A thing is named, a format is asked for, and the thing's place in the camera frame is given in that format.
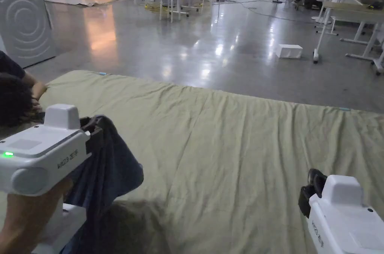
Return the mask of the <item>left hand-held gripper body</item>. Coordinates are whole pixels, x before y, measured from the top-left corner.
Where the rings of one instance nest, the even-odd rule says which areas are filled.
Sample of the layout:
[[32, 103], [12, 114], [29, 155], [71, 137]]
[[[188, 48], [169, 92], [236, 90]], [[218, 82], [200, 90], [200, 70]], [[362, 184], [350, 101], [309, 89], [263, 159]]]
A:
[[[77, 107], [55, 104], [46, 109], [44, 122], [0, 142], [0, 190], [39, 196], [70, 173], [103, 144], [97, 119], [81, 126]], [[45, 226], [34, 254], [58, 254], [86, 222], [84, 207], [61, 198]]]

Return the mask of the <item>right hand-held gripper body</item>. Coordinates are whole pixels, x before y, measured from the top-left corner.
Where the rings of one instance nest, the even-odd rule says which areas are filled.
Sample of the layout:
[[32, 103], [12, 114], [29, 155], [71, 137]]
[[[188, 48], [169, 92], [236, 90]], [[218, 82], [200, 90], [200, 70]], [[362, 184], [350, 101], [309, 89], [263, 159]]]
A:
[[352, 176], [329, 175], [322, 197], [301, 187], [298, 205], [319, 254], [382, 254], [384, 222]]

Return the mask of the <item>person's left hand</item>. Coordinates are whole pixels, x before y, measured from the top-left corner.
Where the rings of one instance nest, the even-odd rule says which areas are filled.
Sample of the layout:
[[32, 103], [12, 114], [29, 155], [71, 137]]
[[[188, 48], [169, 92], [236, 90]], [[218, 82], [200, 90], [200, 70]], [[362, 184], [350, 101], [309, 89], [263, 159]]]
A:
[[0, 233], [2, 254], [29, 254], [52, 217], [58, 202], [73, 186], [66, 177], [40, 196], [7, 194], [6, 216]]

